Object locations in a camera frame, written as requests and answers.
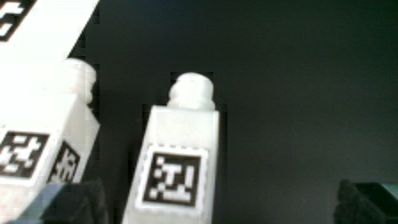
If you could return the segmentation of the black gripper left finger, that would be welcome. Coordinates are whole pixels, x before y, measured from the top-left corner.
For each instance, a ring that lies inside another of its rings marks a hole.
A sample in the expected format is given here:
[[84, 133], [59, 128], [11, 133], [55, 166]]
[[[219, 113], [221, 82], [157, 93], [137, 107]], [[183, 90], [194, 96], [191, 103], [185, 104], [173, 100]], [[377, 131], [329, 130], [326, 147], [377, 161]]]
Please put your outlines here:
[[48, 184], [16, 224], [109, 224], [102, 182]]

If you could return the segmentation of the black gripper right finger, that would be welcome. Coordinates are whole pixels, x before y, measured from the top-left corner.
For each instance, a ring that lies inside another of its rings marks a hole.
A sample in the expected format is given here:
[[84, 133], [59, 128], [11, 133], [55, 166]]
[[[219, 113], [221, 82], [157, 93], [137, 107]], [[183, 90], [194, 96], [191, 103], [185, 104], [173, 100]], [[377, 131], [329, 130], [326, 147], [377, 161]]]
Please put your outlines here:
[[398, 224], [398, 183], [340, 182], [334, 224]]

